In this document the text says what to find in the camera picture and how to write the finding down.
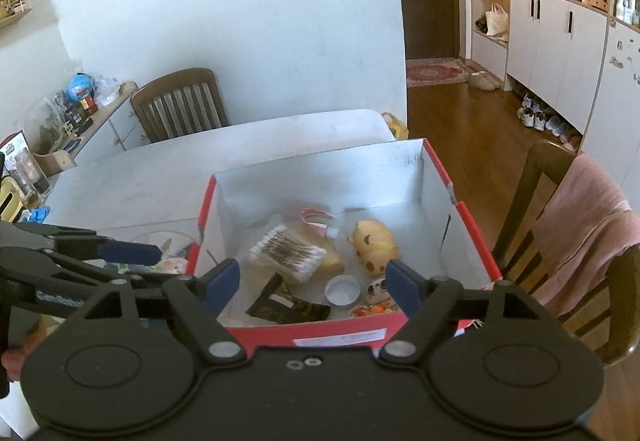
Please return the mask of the person's left hand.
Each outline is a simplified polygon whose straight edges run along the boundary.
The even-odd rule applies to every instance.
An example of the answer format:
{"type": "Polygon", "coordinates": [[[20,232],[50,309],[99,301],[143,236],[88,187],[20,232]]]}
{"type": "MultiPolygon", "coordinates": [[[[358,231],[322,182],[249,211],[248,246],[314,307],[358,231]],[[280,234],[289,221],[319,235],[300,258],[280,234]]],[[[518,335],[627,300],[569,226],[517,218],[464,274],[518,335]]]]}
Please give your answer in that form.
{"type": "Polygon", "coordinates": [[[21,379],[22,367],[27,357],[37,349],[43,340],[47,338],[45,329],[38,329],[28,334],[21,346],[11,347],[1,354],[1,364],[6,370],[6,378],[9,381],[21,379]]]}

